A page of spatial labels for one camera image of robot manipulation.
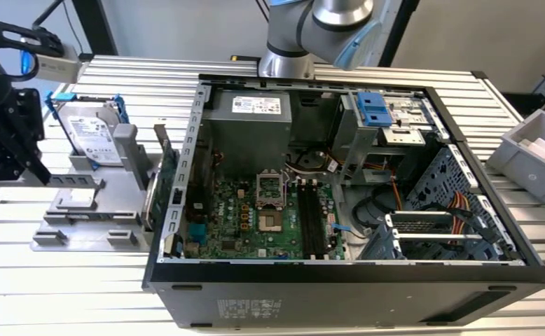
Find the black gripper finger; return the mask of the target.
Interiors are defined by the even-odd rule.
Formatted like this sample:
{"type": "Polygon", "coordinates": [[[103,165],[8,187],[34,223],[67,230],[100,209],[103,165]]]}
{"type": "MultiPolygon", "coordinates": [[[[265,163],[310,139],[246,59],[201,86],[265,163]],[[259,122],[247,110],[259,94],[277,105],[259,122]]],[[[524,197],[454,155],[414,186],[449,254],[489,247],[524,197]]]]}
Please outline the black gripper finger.
{"type": "Polygon", "coordinates": [[[46,138],[42,101],[38,89],[14,89],[11,93],[14,105],[7,115],[16,132],[16,139],[34,155],[40,154],[38,143],[46,138]]]}
{"type": "Polygon", "coordinates": [[[52,174],[39,158],[38,142],[44,139],[42,120],[24,120],[22,131],[0,122],[0,181],[16,181],[28,172],[44,186],[52,174]]]}

